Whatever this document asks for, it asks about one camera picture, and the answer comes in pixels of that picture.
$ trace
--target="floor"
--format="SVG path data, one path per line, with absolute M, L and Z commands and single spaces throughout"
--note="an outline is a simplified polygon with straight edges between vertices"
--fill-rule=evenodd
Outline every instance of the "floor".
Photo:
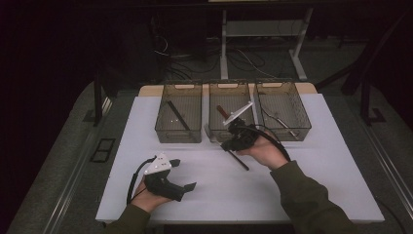
M 176 50 L 167 69 L 166 79 L 219 79 L 218 42 L 211 39 L 211 50 L 206 59 L 192 59 Z M 277 76 L 299 82 L 287 53 L 293 39 L 258 38 L 229 41 L 229 77 L 253 79 Z M 345 45 L 338 48 L 338 40 L 315 39 L 305 41 L 300 59 L 308 82 L 316 84 L 353 62 L 364 45 Z M 343 96 L 341 85 L 346 77 L 318 90 L 323 94 L 334 119 L 349 146 L 367 185 L 379 199 L 384 222 L 360 224 L 359 232 L 413 233 L 412 216 L 404 208 L 394 185 L 378 160 L 367 132 L 377 136 L 389 154 L 404 182 L 412 189 L 413 133 L 388 105 L 380 91 L 373 89 L 371 107 L 378 108 L 386 122 L 364 127 L 360 120 L 359 91 Z M 121 91 L 112 99 L 99 126 L 94 127 L 88 114 L 94 109 L 93 84 L 90 84 L 73 106 L 42 171 L 26 196 L 9 233 L 100 233 L 103 225 L 94 220 L 106 180 L 115 159 L 119 141 L 126 125 L 133 97 L 137 91 Z M 106 163 L 93 163 L 89 159 L 98 140 L 115 138 L 114 148 Z M 148 233 L 293 233 L 291 226 L 279 225 L 208 225 L 164 226 L 148 228 Z

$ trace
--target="cable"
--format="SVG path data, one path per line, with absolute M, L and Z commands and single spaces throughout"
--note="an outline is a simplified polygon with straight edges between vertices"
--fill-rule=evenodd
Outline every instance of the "cable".
M 144 188 L 144 189 L 142 189 L 142 190 L 140 190 L 138 193 L 136 193 L 132 198 L 131 198 L 131 201 L 133 201 L 133 199 L 135 199 L 137 196 L 139 196 L 139 194 L 141 194 L 143 191 L 145 191 L 146 190 L 146 187 Z
M 285 148 L 283 147 L 283 145 L 276 141 L 274 138 L 270 137 L 269 135 L 267 135 L 265 132 L 262 132 L 261 130 L 257 130 L 251 127 L 247 127 L 247 126 L 237 126 L 237 129 L 246 129 L 246 130 L 250 130 L 253 132 L 258 133 L 259 135 L 261 135 L 262 137 L 266 138 L 267 140 L 269 140 L 281 153 L 282 155 L 285 157 L 285 159 L 288 162 L 291 162 L 291 158 L 289 157 L 288 153 L 286 152 Z
M 133 188 L 134 188 L 134 184 L 136 183 L 136 179 L 137 179 L 137 175 L 139 174 L 140 170 L 143 168 L 143 166 L 145 166 L 148 163 L 152 163 L 153 161 L 155 161 L 156 159 L 156 155 L 155 157 L 146 160 L 145 162 L 143 162 L 139 168 L 137 168 L 136 173 L 133 174 L 133 176 L 131 177 L 131 184 L 130 184 L 130 188 L 128 190 L 128 197 L 127 197 L 127 205 L 131 202 L 131 200 L 134 198 L 131 198 L 131 195 L 133 193 Z
M 239 50 L 239 49 L 235 49 L 235 50 L 239 51 L 239 52 L 249 61 L 249 63 L 252 65 L 252 67 L 254 67 L 257 71 L 261 72 L 261 73 L 264 74 L 264 75 L 270 76 L 270 77 L 272 77 L 272 78 L 277 78 L 276 76 L 273 76 L 273 75 L 271 75 L 271 74 L 268 74 L 268 73 L 260 70 L 258 67 L 256 67 L 255 64 L 254 64 L 254 63 L 246 56 L 246 54 L 244 54 L 244 52 L 242 52 L 241 50 Z
M 181 64 L 181 63 L 179 63 L 179 62 L 174 62 L 173 64 L 182 66 L 182 67 L 184 67 L 185 69 L 187 69 L 187 70 L 189 70 L 189 71 L 191 71 L 191 72 L 194 72 L 194 73 L 207 73 L 207 72 L 210 72 L 211 70 L 213 70 L 213 69 L 215 68 L 215 66 L 218 64 L 218 62 L 219 62 L 219 57 L 217 57 L 214 65 L 213 65 L 211 68 L 209 68 L 208 70 L 205 70 L 205 71 L 196 71 L 196 70 L 193 70 L 193 69 L 189 68 L 188 66 L 186 66 L 186 65 L 184 65 L 184 64 Z

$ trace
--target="person's left hand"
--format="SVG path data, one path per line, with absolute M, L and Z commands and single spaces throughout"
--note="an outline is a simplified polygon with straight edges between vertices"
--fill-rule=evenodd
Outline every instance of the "person's left hand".
M 140 184 L 137 186 L 134 192 L 134 198 L 131 200 L 131 204 L 137 206 L 147 213 L 152 213 L 157 207 L 163 203 L 172 201 L 172 199 L 155 195 L 146 189 L 145 175 L 143 176 Z

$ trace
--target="person's right hand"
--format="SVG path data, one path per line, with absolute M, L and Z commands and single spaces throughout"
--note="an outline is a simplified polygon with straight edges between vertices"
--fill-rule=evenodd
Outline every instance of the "person's right hand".
M 258 163 L 275 170 L 288 163 L 283 154 L 266 138 L 260 136 L 248 149 L 237 151 L 238 155 L 250 155 Z

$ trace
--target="hand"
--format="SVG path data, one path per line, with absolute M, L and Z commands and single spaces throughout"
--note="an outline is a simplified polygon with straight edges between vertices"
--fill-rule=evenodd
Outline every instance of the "hand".
M 283 154 L 266 138 L 260 136 L 248 149 L 237 151 L 238 155 L 250 155 L 258 163 L 275 170 L 288 163 Z
M 134 192 L 134 198 L 131 200 L 131 204 L 137 206 L 147 213 L 152 213 L 157 207 L 161 206 L 163 203 L 172 201 L 172 199 L 155 195 L 146 189 L 145 176 L 143 176 L 142 181 L 137 186 Z

